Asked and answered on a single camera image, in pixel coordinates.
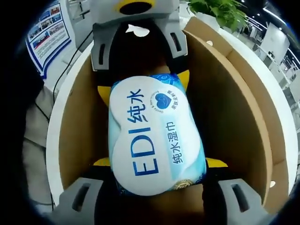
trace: blue heart logo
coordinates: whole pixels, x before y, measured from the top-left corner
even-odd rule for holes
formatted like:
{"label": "blue heart logo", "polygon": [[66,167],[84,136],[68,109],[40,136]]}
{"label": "blue heart logo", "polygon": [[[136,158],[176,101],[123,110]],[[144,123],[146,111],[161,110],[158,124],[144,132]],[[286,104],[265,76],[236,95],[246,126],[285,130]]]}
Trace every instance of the blue heart logo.
{"label": "blue heart logo", "polygon": [[166,109],[170,105],[170,102],[171,102],[171,99],[167,95],[162,94],[162,93],[157,94],[155,96],[155,99],[157,100],[156,105],[160,109]]}

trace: wet wipes package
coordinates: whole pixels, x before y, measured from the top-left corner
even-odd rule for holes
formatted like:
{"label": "wet wipes package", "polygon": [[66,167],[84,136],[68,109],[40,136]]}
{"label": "wet wipes package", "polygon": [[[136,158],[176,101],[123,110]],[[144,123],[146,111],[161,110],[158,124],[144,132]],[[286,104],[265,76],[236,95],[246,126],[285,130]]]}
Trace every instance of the wet wipes package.
{"label": "wet wipes package", "polygon": [[176,74],[135,76],[114,84],[109,159],[125,194],[157,195],[200,183],[203,145]]}

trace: cardboard box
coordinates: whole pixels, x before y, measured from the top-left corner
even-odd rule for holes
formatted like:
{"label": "cardboard box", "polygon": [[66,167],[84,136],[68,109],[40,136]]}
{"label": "cardboard box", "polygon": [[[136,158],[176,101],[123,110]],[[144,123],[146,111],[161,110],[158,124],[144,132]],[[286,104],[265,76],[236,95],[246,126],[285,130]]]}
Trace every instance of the cardboard box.
{"label": "cardboard box", "polygon": [[[125,78],[167,72],[155,34],[136,39],[124,34],[113,73]],[[216,158],[243,178],[265,202],[272,157],[267,127],[258,103],[238,70],[215,48],[186,32],[190,82],[187,97],[206,157]],[[63,187],[69,187],[99,158],[108,156],[108,109],[97,91],[90,57],[80,70],[63,114],[59,163]],[[146,198],[125,198],[119,219],[146,223],[194,223],[203,219],[202,185]]]}
{"label": "cardboard box", "polygon": [[185,27],[185,30],[205,42],[209,40],[212,41],[213,48],[227,58],[253,93],[267,126],[273,161],[271,180],[276,182],[276,185],[270,188],[265,208],[269,212],[277,212],[288,198],[288,170],[281,122],[267,89],[248,62],[211,27],[197,18],[192,17]]}

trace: poster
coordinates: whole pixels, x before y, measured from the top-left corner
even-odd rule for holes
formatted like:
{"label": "poster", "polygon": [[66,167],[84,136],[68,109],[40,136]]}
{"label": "poster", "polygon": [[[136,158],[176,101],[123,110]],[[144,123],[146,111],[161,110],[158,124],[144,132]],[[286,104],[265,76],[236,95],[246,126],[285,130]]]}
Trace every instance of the poster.
{"label": "poster", "polygon": [[26,38],[28,51],[43,79],[52,60],[70,42],[60,3],[55,2],[41,14]]}

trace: green plant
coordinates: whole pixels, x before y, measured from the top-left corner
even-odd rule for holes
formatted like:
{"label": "green plant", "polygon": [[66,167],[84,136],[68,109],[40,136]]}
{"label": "green plant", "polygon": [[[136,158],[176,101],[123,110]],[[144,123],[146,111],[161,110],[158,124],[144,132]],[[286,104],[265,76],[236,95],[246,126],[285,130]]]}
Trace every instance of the green plant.
{"label": "green plant", "polygon": [[245,7],[236,0],[188,0],[190,9],[193,13],[204,13],[217,19],[220,27],[229,27],[233,32],[241,23],[247,27],[246,14],[239,10]]}

